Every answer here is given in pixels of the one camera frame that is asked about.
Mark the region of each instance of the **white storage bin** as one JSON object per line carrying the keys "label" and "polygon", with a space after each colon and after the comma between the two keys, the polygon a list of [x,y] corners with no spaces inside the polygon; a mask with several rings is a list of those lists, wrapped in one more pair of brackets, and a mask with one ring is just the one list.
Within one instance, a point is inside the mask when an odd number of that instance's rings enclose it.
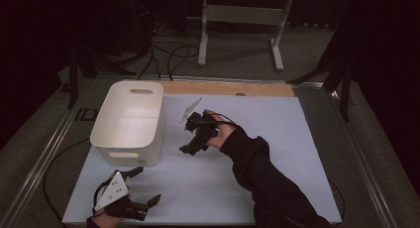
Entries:
{"label": "white storage bin", "polygon": [[99,111],[90,142],[112,166],[154,166],[164,133],[162,100],[163,86],[159,83],[114,83]]}

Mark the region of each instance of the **white table surface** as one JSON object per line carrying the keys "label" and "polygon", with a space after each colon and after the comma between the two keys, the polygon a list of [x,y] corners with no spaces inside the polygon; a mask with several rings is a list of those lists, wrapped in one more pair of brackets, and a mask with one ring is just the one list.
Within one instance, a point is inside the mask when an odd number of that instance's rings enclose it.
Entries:
{"label": "white table surface", "polygon": [[[179,150],[193,134],[178,120],[199,97],[196,109],[211,109],[241,125],[247,134],[262,136],[270,145],[273,164],[293,180],[315,207],[332,223],[341,222],[328,179],[320,162],[302,108],[296,97],[165,94],[161,114],[166,118],[163,146],[157,165],[128,178],[131,199],[146,203],[157,194],[160,202],[143,224],[245,225],[254,224],[251,193],[241,188],[232,173],[232,161],[209,148],[191,157]],[[62,221],[83,223],[91,215],[93,193],[114,170],[92,146]],[[139,221],[126,219],[137,224]]]}

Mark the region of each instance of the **black jacket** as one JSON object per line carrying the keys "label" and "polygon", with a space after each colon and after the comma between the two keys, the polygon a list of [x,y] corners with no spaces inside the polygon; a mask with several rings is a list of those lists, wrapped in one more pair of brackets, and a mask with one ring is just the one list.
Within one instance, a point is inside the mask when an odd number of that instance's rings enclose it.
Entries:
{"label": "black jacket", "polygon": [[251,139],[239,127],[220,151],[232,159],[239,185],[252,193],[259,227],[331,227],[299,187],[271,163],[263,138]]}

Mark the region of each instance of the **bin handle cutout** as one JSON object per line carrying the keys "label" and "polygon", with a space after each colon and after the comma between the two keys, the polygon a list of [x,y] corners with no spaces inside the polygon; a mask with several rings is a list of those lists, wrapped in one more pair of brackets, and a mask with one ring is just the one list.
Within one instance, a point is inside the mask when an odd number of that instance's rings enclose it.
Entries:
{"label": "bin handle cutout", "polygon": [[153,91],[148,89],[130,89],[130,92],[133,94],[139,94],[139,95],[152,95],[154,94]]}

